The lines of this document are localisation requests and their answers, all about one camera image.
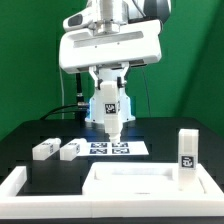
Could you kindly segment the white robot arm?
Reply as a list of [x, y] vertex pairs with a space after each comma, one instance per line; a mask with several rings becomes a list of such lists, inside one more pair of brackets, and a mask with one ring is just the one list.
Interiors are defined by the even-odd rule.
[[59, 65], [69, 74], [88, 72], [102, 81], [125, 84], [131, 67], [157, 63], [159, 34], [171, 14], [171, 0], [88, 0], [63, 21]]

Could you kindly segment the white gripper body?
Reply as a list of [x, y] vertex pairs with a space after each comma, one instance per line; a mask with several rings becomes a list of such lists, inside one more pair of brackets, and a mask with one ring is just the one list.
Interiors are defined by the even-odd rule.
[[150, 20], [120, 27], [120, 32], [94, 36], [88, 29], [63, 35], [59, 49], [60, 67], [68, 74], [82, 73], [91, 66], [120, 68], [157, 63], [161, 57], [161, 22]]

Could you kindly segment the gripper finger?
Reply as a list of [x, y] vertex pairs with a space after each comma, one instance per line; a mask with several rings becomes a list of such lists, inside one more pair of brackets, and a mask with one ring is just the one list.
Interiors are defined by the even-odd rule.
[[125, 79], [125, 76], [126, 76], [128, 70], [129, 70], [129, 68], [130, 68], [130, 64], [128, 62], [123, 62], [121, 64], [121, 71], [119, 73], [119, 76], [117, 77], [117, 86], [119, 88], [124, 88], [125, 87], [125, 85], [127, 83], [127, 81]]
[[89, 67], [89, 74], [91, 75], [92, 79], [94, 80], [94, 87], [96, 89], [100, 89], [100, 84], [102, 80], [99, 78], [99, 69], [97, 66], [90, 66]]

